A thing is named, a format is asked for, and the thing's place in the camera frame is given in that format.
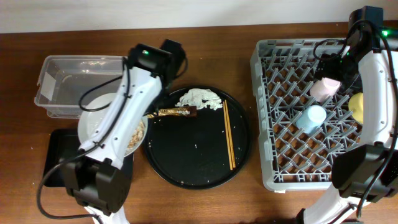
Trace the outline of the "pink cup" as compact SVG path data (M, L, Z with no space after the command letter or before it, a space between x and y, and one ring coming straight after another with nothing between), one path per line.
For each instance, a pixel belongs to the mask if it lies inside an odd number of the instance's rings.
M339 90L340 86L341 82L324 77L321 80L317 80L312 85L310 95L314 97L317 102L322 103L329 96L333 96Z

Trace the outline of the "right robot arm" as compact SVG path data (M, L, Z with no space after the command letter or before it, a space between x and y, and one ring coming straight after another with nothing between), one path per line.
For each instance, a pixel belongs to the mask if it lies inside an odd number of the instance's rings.
M315 77L363 91L360 142L336 158L331 185L295 223L342 223L397 194L397 29L384 27L382 8L364 6L350 14L342 43L335 54L315 56Z

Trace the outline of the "yellow bowl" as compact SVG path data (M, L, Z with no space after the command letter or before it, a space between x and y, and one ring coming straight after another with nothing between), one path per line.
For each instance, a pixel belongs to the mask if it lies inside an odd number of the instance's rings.
M360 124L363 124L364 122L363 99L364 99L363 93L357 93L349 99L348 103L349 110L353 112L352 117Z

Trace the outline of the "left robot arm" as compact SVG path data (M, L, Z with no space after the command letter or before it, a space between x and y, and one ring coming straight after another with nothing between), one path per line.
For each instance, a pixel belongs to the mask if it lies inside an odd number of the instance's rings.
M87 209L95 223L127 223L123 210L131 176L124 156L141 118L164 97L187 64L182 45L165 40L159 48L138 44L122 59L116 96L78 155L60 165L68 195Z

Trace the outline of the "food scraps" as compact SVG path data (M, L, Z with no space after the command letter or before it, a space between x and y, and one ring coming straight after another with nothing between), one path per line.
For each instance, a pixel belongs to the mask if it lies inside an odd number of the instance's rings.
M134 134L132 135L132 138L131 138L129 144L128 144L125 155L133 152L140 145L141 141L144 138L145 130L146 130L146 125L143 122L143 120L140 120L140 122L139 122Z

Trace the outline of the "light blue cup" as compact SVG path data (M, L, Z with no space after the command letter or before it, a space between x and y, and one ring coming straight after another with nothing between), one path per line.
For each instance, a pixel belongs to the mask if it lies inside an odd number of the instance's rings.
M318 105L309 106L296 121L296 127L311 134L326 120L326 110Z

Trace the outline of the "grey plate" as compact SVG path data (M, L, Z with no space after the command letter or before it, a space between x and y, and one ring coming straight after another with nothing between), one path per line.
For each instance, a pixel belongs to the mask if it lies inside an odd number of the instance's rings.
M97 108L97 107L102 106L103 104L108 104L114 99L115 96L116 96L116 93L107 93L105 95L101 95L101 96L95 98L93 101L91 101L88 104L88 107L89 108ZM96 128L99 126L99 124L102 122L103 118L105 117L107 110L108 110L108 108L105 108L100 111L95 111L95 112L84 111L81 114L80 120L78 122L78 129L77 129L78 138L81 143L84 143L86 140L88 140L89 137L94 133ZM144 134L144 137L145 137L147 128L148 128L148 118L143 116L141 118L141 120L143 120L143 122L146 125L146 130L145 130L145 134ZM127 155L124 155L124 157L130 156L131 154L134 153L134 151Z

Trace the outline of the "gold coffee sachet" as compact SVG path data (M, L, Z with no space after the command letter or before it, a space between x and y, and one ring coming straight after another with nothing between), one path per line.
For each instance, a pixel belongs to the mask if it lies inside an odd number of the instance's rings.
M157 112L147 114L147 118L156 118L161 116L184 116L195 117L197 115L196 106L183 106L178 108L159 109Z

